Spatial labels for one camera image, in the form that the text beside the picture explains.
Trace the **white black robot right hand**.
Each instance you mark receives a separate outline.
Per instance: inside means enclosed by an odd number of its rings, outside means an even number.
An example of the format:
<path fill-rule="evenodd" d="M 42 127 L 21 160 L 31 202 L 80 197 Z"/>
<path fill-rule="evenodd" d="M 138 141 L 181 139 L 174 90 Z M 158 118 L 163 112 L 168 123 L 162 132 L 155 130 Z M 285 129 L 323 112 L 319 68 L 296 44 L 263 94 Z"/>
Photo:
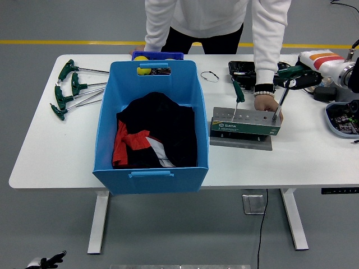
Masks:
<path fill-rule="evenodd" d="M 312 50 L 301 52 L 294 66 L 281 69 L 277 74 L 279 84 L 291 90 L 319 85 L 324 78 L 343 87 L 349 65 L 342 56 L 330 50 Z"/>

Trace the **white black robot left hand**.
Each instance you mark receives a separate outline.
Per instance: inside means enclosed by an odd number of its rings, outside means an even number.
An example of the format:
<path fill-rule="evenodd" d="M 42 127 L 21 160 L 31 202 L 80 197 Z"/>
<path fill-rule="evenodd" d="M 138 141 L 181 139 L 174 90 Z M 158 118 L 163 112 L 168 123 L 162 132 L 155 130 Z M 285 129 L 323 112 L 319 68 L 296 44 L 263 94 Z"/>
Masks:
<path fill-rule="evenodd" d="M 34 258 L 26 267 L 26 269 L 48 269 L 57 268 L 59 263 L 63 262 L 64 256 L 67 254 L 66 251 L 62 251 L 51 258 Z"/>

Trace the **person's left hand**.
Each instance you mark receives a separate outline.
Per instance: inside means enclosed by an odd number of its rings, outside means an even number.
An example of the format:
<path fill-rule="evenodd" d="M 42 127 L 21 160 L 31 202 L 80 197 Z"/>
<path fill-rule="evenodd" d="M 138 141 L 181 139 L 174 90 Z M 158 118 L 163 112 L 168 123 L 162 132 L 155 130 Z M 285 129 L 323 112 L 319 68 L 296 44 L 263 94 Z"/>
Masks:
<path fill-rule="evenodd" d="M 254 108 L 259 111 L 276 112 L 279 104 L 271 95 L 256 95 L 254 100 Z"/>

